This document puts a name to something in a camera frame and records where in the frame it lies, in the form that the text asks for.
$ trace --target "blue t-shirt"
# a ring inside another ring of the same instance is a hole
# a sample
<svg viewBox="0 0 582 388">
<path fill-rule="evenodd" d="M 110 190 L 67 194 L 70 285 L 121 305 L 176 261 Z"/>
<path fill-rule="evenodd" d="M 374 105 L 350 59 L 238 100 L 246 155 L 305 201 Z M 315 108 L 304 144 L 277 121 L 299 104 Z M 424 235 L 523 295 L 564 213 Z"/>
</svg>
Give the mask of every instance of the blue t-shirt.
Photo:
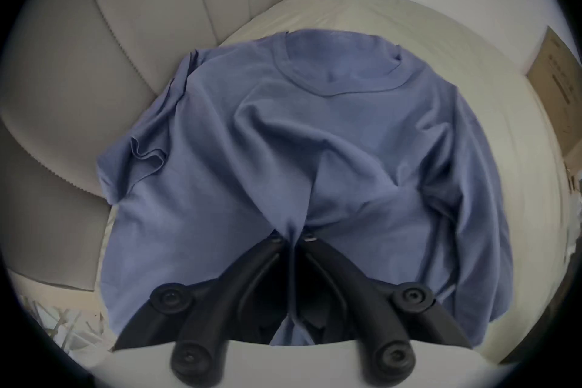
<svg viewBox="0 0 582 388">
<path fill-rule="evenodd" d="M 101 274 L 117 333 L 156 286 L 216 278 L 273 230 L 293 242 L 304 227 L 370 278 L 426 284 L 474 345 L 511 301 L 483 130 L 455 86 L 377 36 L 306 29 L 198 50 L 98 174 L 119 203 Z"/>
</svg>

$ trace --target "white bed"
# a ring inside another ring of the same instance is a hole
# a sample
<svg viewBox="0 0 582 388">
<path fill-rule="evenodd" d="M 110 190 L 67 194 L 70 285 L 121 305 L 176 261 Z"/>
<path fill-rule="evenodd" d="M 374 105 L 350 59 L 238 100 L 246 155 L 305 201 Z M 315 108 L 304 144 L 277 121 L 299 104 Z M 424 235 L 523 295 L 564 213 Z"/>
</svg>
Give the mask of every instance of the white bed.
<svg viewBox="0 0 582 388">
<path fill-rule="evenodd" d="M 482 37 L 407 0 L 284 0 L 223 45 L 302 28 L 363 32 L 402 45 L 458 86 L 479 118 L 501 176 L 514 257 L 513 304 L 477 349 L 498 363 L 534 326 L 567 267 L 567 178 L 537 95 Z"/>
</svg>

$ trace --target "cardboard box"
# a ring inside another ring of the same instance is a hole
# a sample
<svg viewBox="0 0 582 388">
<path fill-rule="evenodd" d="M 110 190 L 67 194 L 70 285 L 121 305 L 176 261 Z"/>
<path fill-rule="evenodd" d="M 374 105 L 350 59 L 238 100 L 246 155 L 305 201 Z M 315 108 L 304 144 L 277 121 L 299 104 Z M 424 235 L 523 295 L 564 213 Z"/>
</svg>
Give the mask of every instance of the cardboard box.
<svg viewBox="0 0 582 388">
<path fill-rule="evenodd" d="M 580 190 L 582 170 L 582 67 L 560 37 L 546 30 L 540 52 L 527 72 L 540 96 L 562 150 L 570 186 Z"/>
</svg>

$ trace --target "beige leather chair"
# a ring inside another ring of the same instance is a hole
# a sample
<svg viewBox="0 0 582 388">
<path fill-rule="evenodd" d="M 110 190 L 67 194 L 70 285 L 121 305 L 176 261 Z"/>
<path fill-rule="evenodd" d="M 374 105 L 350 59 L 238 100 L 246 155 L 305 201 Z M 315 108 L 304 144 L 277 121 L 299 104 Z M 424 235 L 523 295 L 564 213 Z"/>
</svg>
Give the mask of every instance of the beige leather chair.
<svg viewBox="0 0 582 388">
<path fill-rule="evenodd" d="M 281 0 L 27 0 L 0 60 L 0 249 L 17 290 L 98 309 L 97 156 L 184 55 Z"/>
</svg>

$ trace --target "t-shirt sleeve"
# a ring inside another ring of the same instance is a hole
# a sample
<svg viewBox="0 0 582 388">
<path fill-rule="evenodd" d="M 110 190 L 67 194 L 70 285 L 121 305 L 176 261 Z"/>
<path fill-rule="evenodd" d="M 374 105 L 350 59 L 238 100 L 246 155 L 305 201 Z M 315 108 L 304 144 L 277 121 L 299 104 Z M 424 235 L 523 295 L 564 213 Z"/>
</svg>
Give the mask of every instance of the t-shirt sleeve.
<svg viewBox="0 0 582 388">
<path fill-rule="evenodd" d="M 120 202 L 137 182 L 164 166 L 169 151 L 168 118 L 198 62 L 198 53 L 188 54 L 164 92 L 123 137 L 98 157 L 97 176 L 109 204 Z"/>
<path fill-rule="evenodd" d="M 458 277 L 454 317 L 474 346 L 509 309 L 513 259 L 501 183 L 475 114 L 455 89 L 452 134 L 423 187 L 426 201 L 455 225 Z"/>
</svg>

